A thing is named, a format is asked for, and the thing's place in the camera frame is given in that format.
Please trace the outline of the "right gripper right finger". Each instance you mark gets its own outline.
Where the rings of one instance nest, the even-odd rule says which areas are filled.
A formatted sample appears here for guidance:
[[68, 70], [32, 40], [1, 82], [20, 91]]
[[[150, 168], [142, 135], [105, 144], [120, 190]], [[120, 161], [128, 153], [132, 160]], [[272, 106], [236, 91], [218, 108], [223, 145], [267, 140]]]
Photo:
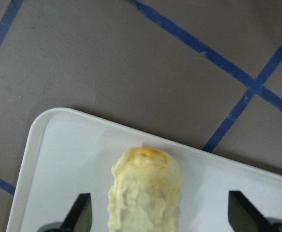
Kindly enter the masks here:
[[234, 232], [267, 232], [269, 221], [241, 191], [228, 193], [228, 221]]

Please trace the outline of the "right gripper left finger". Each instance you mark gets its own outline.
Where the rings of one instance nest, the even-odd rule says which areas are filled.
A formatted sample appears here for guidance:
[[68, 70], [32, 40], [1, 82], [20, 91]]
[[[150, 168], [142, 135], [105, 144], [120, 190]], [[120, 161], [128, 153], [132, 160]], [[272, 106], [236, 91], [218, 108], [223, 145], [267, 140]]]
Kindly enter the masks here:
[[90, 193], [81, 193], [71, 207], [60, 230], [62, 232], [89, 232], [91, 227], [91, 195]]

